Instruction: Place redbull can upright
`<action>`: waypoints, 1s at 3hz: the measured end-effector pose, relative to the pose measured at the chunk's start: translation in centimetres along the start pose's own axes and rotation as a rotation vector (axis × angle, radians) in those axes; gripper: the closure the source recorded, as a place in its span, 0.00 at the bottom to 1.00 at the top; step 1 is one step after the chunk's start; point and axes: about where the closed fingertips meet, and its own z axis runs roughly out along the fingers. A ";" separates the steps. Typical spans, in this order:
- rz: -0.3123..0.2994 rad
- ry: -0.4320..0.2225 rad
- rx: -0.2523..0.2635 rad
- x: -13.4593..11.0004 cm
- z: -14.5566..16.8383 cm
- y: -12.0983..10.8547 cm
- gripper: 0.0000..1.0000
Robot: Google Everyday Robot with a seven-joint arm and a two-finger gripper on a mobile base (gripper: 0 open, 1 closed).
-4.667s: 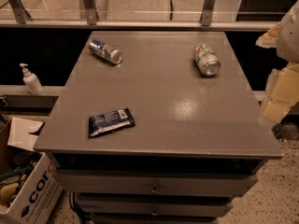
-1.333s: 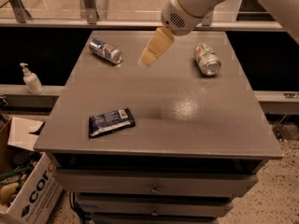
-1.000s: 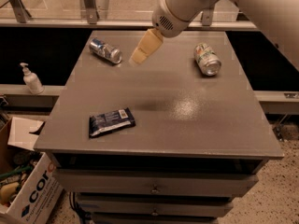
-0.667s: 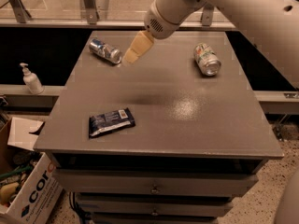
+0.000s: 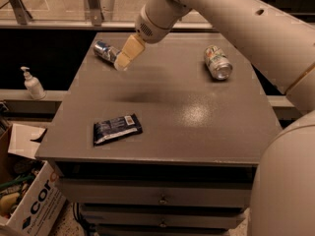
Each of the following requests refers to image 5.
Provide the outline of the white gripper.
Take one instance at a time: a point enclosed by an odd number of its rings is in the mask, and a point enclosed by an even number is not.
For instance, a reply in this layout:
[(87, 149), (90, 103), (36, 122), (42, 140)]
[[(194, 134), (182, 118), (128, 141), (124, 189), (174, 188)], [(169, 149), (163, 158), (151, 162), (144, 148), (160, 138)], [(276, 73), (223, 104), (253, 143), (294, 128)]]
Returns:
[(137, 34), (131, 34), (117, 55), (114, 67), (125, 70), (144, 50), (145, 43), (160, 42), (190, 8), (174, 0), (148, 0), (135, 22)]

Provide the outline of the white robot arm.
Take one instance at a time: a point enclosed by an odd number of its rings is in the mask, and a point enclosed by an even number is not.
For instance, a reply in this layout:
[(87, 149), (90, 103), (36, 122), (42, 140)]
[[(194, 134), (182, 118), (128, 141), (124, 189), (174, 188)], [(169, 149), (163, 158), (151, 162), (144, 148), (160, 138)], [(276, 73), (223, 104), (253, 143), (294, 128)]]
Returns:
[(315, 29), (260, 0), (148, 0), (115, 66), (161, 41), (197, 11), (302, 112), (263, 152), (253, 183), (248, 236), (315, 236)]

